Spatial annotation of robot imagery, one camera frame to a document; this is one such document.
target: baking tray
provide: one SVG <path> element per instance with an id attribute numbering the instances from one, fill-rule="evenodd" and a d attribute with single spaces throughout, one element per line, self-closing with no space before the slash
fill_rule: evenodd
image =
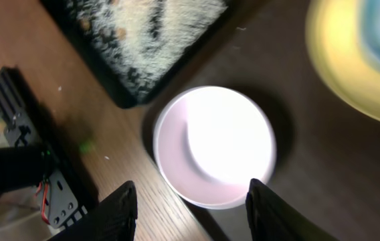
<path id="1" fill-rule="evenodd" d="M 205 43 L 223 26 L 233 15 L 235 3 L 233 0 L 224 0 L 227 9 L 212 23 L 199 39 L 187 47 L 183 55 L 176 61 L 167 73 L 151 88 L 151 91 L 140 101 L 132 95 L 119 81 L 119 77 L 105 63 L 100 53 L 95 50 L 90 38 L 87 37 L 78 23 L 69 19 L 64 0 L 41 0 L 41 3 L 53 17 L 68 41 L 74 46 L 81 58 L 88 65 L 105 91 L 121 108 L 131 108 L 139 104 L 147 104 L 154 99 L 161 90 L 173 79 L 178 71 L 205 45 Z"/>

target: dark table surface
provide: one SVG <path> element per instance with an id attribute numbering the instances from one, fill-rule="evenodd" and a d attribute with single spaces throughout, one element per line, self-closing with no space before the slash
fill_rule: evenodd
<path id="1" fill-rule="evenodd" d="M 380 240 L 380 122 L 335 96 L 312 67 L 309 3 L 268 3 L 180 91 L 216 85 L 253 98 L 278 138 L 268 185 L 339 240 Z"/>

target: wooden table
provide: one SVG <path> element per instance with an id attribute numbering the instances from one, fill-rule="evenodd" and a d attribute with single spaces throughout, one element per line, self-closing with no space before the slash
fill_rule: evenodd
<path id="1" fill-rule="evenodd" d="M 122 110 L 113 104 L 39 1 L 0 0 L 2 66 L 21 70 L 69 138 L 69 148 L 91 143 L 81 161 L 99 200 L 125 181 L 135 182 L 136 240 L 208 239 L 140 143 L 144 109 Z"/>

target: yellow bowl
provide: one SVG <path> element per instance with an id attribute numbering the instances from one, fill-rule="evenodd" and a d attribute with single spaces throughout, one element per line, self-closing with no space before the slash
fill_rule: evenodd
<path id="1" fill-rule="evenodd" d="M 364 0 L 314 0 L 306 20 L 312 63 L 346 103 L 380 121 L 380 65 L 370 61 L 359 20 Z"/>

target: round plate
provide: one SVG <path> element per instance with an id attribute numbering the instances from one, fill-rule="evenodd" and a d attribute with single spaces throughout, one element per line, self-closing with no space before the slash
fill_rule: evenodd
<path id="1" fill-rule="evenodd" d="M 204 86 L 175 97 L 157 120 L 154 152 L 183 199 L 210 209 L 245 203 L 250 180 L 266 183 L 276 161 L 273 130 L 247 96 Z"/>
<path id="2" fill-rule="evenodd" d="M 380 121 L 380 66 L 361 39 L 363 0 L 312 1 L 306 40 L 312 63 L 326 85 L 346 103 Z"/>

